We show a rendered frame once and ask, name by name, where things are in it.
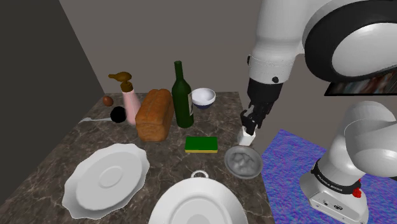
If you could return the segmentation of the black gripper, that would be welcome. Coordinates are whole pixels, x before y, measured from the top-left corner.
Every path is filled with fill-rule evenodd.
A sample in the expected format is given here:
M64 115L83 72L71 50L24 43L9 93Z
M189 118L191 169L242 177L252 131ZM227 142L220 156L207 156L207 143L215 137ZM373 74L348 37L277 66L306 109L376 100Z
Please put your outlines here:
M250 78L247 88L247 94L250 99L249 107L253 106L253 111L249 118L245 115L247 110L240 113L242 126L246 127L247 133L252 136L256 126L260 129L263 120L270 113L272 106L278 100L281 93L282 83L264 84Z

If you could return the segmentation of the black framed wall picture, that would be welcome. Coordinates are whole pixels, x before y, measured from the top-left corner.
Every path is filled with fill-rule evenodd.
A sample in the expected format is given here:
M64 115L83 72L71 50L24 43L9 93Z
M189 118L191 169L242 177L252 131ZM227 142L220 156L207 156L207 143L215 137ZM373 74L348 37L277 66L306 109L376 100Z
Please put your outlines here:
M397 71L363 81L330 83L324 95L397 95Z

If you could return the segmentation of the white bowl with blue base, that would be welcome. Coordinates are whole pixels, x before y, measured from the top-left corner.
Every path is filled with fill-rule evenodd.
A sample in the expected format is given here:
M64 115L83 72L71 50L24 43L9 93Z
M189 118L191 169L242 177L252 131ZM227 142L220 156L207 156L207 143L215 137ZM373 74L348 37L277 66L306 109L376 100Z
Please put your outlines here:
M192 101L198 109L209 108L215 99L216 93L210 88L197 88L192 91Z

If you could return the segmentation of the white scalloped plate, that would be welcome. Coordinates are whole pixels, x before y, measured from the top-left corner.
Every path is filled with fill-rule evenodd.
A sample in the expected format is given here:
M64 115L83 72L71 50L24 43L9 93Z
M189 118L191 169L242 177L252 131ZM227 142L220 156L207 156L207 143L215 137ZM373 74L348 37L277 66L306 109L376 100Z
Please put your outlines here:
M74 219L101 219L129 203L144 186L149 168L146 151L133 143L99 149L65 182L62 205Z

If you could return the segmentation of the brown bread loaf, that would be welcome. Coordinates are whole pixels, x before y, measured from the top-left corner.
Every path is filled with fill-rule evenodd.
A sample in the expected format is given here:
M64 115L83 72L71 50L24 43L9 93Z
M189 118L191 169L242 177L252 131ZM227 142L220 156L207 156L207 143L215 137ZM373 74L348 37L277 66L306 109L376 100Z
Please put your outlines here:
M167 89L150 90L136 114L136 129L144 142L164 141L174 116L174 104Z

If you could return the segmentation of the grey crumpled bowl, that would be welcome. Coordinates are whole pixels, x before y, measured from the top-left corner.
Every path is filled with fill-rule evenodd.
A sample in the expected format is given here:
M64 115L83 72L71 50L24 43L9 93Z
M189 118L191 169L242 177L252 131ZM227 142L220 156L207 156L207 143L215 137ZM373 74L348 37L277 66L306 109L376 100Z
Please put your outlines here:
M263 161L260 154L248 146L234 146L224 156L228 171L239 179L253 179L261 174Z

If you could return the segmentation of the small white cup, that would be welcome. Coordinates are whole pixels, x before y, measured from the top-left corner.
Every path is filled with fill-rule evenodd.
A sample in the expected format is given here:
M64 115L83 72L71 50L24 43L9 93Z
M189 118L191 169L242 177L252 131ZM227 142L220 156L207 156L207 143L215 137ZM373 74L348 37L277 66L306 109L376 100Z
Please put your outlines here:
M246 128L242 127L237 135L237 143L241 146L250 146L255 137L256 132L253 132L253 134L250 135L246 132Z

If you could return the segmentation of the green and yellow sponge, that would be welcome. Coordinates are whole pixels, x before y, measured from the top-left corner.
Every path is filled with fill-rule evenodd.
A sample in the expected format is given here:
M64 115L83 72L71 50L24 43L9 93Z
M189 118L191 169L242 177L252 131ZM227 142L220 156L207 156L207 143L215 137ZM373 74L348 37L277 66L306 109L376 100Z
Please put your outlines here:
M186 153L217 153L217 137L191 137L188 136L185 141Z

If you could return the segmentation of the blue purple patterned robot stand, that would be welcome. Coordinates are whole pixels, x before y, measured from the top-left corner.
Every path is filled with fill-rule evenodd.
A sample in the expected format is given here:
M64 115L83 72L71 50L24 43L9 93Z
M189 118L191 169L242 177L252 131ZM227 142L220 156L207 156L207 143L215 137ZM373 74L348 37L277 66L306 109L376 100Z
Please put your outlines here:
M310 207L300 189L301 175L325 149L280 130L262 154L262 178L275 224L343 224ZM397 224L397 181L371 176L361 178L370 216L368 224Z

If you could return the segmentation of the black ball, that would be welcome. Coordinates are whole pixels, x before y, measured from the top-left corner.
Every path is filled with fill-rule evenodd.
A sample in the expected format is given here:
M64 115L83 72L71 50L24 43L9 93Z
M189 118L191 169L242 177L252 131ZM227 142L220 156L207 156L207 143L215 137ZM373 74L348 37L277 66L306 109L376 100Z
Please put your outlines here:
M122 123L126 120L126 111L122 106L116 106L110 113L110 118L115 123Z

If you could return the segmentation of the pink soap dispenser brown pump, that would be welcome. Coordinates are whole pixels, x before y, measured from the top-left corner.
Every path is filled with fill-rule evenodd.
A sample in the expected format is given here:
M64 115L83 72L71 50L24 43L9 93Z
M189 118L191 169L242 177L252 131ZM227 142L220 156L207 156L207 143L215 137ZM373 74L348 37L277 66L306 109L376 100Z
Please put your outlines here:
M141 102L134 92L133 85L130 82L132 75L128 72L119 72L116 74L109 74L108 77L120 82L127 121L129 124L135 125L136 114L141 107Z

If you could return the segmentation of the dark green wine bottle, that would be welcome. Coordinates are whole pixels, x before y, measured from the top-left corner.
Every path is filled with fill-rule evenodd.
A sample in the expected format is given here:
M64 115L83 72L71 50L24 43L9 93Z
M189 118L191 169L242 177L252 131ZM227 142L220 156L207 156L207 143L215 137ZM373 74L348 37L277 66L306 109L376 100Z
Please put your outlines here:
M180 60L174 62L176 80L172 86L172 99L177 125L181 128L191 127L193 119L192 89L183 77Z

